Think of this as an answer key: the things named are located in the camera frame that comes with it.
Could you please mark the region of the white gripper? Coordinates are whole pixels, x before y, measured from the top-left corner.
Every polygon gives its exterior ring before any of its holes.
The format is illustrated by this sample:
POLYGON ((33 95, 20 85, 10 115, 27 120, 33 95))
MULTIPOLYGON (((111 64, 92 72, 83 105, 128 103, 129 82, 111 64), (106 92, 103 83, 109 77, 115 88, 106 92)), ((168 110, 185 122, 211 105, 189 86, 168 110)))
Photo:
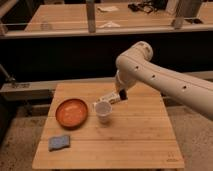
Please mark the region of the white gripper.
POLYGON ((116 92, 120 93, 121 100, 127 100, 128 77, 125 72, 117 71, 115 75, 116 92))

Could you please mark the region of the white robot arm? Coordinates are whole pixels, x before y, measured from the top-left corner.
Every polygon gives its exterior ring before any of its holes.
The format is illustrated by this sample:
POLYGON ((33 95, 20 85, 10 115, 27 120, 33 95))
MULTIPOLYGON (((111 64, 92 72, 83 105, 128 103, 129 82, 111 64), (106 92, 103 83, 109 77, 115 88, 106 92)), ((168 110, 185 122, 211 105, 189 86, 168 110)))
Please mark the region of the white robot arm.
POLYGON ((151 63, 152 47, 139 41, 116 59, 116 90, 128 91, 137 81, 174 98, 213 121, 213 82, 151 63))

